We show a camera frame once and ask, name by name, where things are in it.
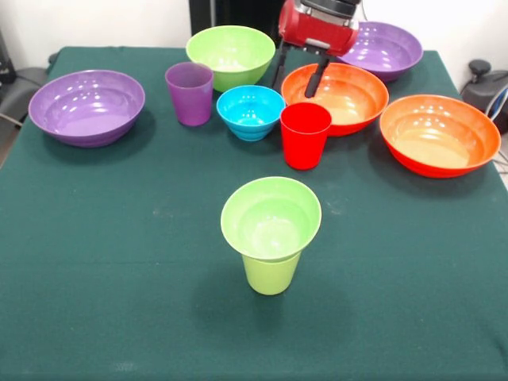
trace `plastic cup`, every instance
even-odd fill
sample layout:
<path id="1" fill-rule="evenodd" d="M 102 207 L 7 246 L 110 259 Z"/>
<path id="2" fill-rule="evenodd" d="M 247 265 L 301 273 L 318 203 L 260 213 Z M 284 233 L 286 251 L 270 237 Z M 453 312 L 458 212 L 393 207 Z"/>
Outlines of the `plastic cup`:
<path id="1" fill-rule="evenodd" d="M 273 263 L 254 260 L 248 256 L 242 256 L 242 259 L 250 287 L 263 295 L 277 295 L 290 286 L 300 259 L 300 252 L 289 260 Z"/>
<path id="2" fill-rule="evenodd" d="M 287 165 L 299 170 L 316 167 L 332 124 L 328 110 L 315 103 L 294 103 L 284 109 L 280 121 Z"/>
<path id="3" fill-rule="evenodd" d="M 182 62 L 167 69 L 164 77 L 179 122 L 205 124 L 212 113 L 212 70 L 200 63 Z"/>
<path id="4" fill-rule="evenodd" d="M 224 204 L 221 230 L 244 262 L 248 284 L 264 295 L 291 284 L 302 250 L 321 225 L 321 204 L 297 180 L 265 177 L 238 188 Z"/>

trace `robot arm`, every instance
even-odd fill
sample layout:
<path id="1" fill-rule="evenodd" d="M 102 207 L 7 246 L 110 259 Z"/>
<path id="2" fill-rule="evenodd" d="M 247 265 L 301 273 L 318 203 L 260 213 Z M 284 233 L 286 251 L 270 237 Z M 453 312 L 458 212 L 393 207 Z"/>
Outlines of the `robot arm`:
<path id="1" fill-rule="evenodd" d="M 358 23 L 352 18 L 360 3 L 361 0 L 286 0 L 279 16 L 282 41 L 272 86 L 280 90 L 290 48 L 301 49 L 320 56 L 305 93 L 312 98 L 330 60 L 343 56 L 354 45 Z"/>

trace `cup rim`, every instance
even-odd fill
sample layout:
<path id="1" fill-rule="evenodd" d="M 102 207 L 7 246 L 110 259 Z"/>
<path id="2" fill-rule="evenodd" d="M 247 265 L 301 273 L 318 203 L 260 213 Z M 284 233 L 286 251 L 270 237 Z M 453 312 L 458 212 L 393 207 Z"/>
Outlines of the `cup rim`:
<path id="1" fill-rule="evenodd" d="M 180 67 L 180 66 L 193 66 L 193 67 L 200 67 L 202 69 L 205 69 L 205 71 L 208 74 L 209 78 L 206 80 L 206 82 L 204 82 L 201 85 L 192 86 L 192 87 L 178 86 L 178 85 L 174 84 L 172 81 L 170 81 L 169 79 L 167 79 L 167 75 L 170 73 L 170 71 L 172 71 L 172 70 L 174 70 L 174 69 L 176 69 L 177 67 Z M 202 87 L 210 85 L 210 83 L 212 83 L 214 81 L 214 71 L 212 69 L 210 69 L 208 66 L 206 66 L 205 64 L 203 64 L 203 63 L 192 62 L 192 61 L 184 61 L 184 62 L 175 63 L 174 65 L 170 66 L 164 72 L 164 79 L 166 80 L 166 83 L 168 85 L 171 85 L 172 87 L 175 87 L 175 88 L 177 88 L 179 90 L 200 89 Z"/>
<path id="2" fill-rule="evenodd" d="M 289 127 L 283 120 L 283 116 L 284 116 L 284 113 L 287 112 L 288 109 L 290 108 L 295 108 L 295 107 L 299 107 L 301 105 L 312 105 L 312 106 L 317 106 L 318 108 L 324 110 L 327 114 L 328 114 L 328 117 L 329 117 L 329 123 L 328 125 L 323 128 L 323 129 L 320 129 L 319 131 L 314 131 L 312 133 L 305 133 L 303 131 L 298 131 L 297 129 L 292 129 L 291 127 Z M 293 133 L 297 133 L 297 134 L 300 134 L 300 135 L 319 135 L 320 133 L 323 133 L 325 131 L 327 131 L 331 125 L 332 125 L 332 114 L 323 106 L 321 105 L 318 105 L 317 103 L 312 103 L 312 102 L 297 102 L 297 103 L 292 103 L 290 104 L 289 106 L 286 106 L 283 110 L 282 113 L 280 113 L 280 124 L 283 126 L 283 128 L 285 129 L 289 129 L 291 132 Z"/>
<path id="3" fill-rule="evenodd" d="M 312 199 L 315 201 L 316 203 L 316 206 L 317 206 L 317 210 L 318 210 L 318 220 L 317 220 L 317 224 L 316 226 L 314 227 L 312 233 L 309 235 L 309 238 L 307 240 L 305 240 L 304 242 L 302 242 L 293 252 L 289 253 L 289 254 L 286 254 L 285 256 L 281 256 L 279 258 L 259 258 L 257 256 L 253 256 L 251 254 L 249 254 L 248 252 L 246 252 L 245 250 L 241 250 L 240 248 L 238 248 L 236 245 L 234 245 L 232 242 L 230 242 L 228 240 L 228 236 L 227 234 L 225 233 L 225 222 L 224 222 L 224 213 L 225 213 L 225 210 L 227 209 L 228 207 L 228 204 L 231 202 L 231 200 L 233 200 L 233 198 L 240 192 L 242 191 L 244 188 L 246 187 L 249 187 L 251 186 L 253 183 L 260 183 L 260 182 L 263 182 L 263 181 L 269 181 L 269 180 L 272 180 L 272 179 L 283 179 L 284 181 L 287 181 L 287 182 L 290 182 L 290 183 L 295 183 L 297 186 L 299 187 L 303 187 L 304 189 L 306 189 L 310 196 L 312 197 Z M 278 262 L 282 262 L 284 260 L 287 260 L 289 259 L 290 257 L 294 256 L 295 254 L 297 254 L 298 252 L 301 252 L 304 248 L 306 248 L 310 242 L 312 242 L 312 240 L 316 237 L 316 234 L 318 234 L 318 231 L 319 229 L 321 228 L 321 222 L 322 222 L 322 208 L 321 208 L 321 203 L 319 202 L 319 198 L 317 197 L 317 195 L 314 193 L 314 191 L 312 189 L 310 189 L 310 187 L 308 187 L 306 184 L 302 183 L 301 181 L 298 181 L 296 179 L 292 179 L 290 177 L 285 177 L 285 176 L 266 176 L 266 177 L 261 177 L 261 178 L 258 178 L 258 179 L 254 179 L 254 180 L 251 180 L 247 183 L 245 183 L 244 185 L 242 185 L 241 187 L 237 188 L 229 197 L 228 199 L 226 200 L 224 206 L 222 207 L 222 211 L 221 211 L 221 232 L 222 232 L 222 236 L 225 238 L 226 242 L 229 244 L 229 246 L 231 246 L 234 250 L 236 250 L 238 253 L 240 253 L 242 256 L 247 256 L 249 258 L 253 258 L 254 260 L 262 260 L 262 261 L 265 261 L 265 262 L 272 262 L 272 263 L 278 263 Z"/>

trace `plastic bowl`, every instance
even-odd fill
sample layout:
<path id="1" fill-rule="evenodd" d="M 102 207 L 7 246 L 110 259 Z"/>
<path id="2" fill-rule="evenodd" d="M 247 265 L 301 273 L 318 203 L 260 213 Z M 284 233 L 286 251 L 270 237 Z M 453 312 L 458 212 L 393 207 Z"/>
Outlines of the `plastic bowl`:
<path id="1" fill-rule="evenodd" d="M 390 82 L 410 70 L 422 57 L 420 41 L 405 29 L 382 22 L 363 21 L 349 53 L 337 58 Z"/>
<path id="2" fill-rule="evenodd" d="M 191 61 L 214 71 L 214 89 L 226 91 L 257 83 L 273 59 L 275 44 L 257 29 L 222 25 L 193 35 L 186 51 Z"/>
<path id="3" fill-rule="evenodd" d="M 222 120 L 232 133 L 246 141 L 267 136 L 285 106 L 278 92 L 256 85 L 234 87 L 217 100 L 217 112 Z"/>
<path id="4" fill-rule="evenodd" d="M 143 106 L 143 87 L 135 79 L 117 71 L 86 70 L 40 88 L 29 103 L 29 116 L 55 139 L 92 148 L 125 135 Z"/>
<path id="5" fill-rule="evenodd" d="M 265 177 L 246 183 L 226 201 L 221 230 L 240 254 L 283 261 L 301 252 L 321 224 L 321 204 L 297 180 Z"/>
<path id="6" fill-rule="evenodd" d="M 375 75 L 345 63 L 331 63 L 321 78 L 316 95 L 306 98 L 305 89 L 317 64 L 299 67 L 283 81 L 287 105 L 312 102 L 332 115 L 329 136 L 356 133 L 372 123 L 388 104 L 388 89 Z"/>
<path id="7" fill-rule="evenodd" d="M 426 177 L 464 175 L 488 163 L 501 147 L 488 117 L 440 95 L 400 98 L 387 107 L 379 126 L 395 159 Z"/>

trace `green bowl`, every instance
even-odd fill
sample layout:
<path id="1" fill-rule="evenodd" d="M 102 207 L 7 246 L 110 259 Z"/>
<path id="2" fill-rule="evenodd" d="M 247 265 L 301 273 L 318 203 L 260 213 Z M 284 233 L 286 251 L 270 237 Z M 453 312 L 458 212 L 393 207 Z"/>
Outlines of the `green bowl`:
<path id="1" fill-rule="evenodd" d="M 265 33 L 239 25 L 222 25 L 196 33 L 186 46 L 189 59 L 214 71 L 214 89 L 226 91 L 257 83 L 275 54 Z"/>

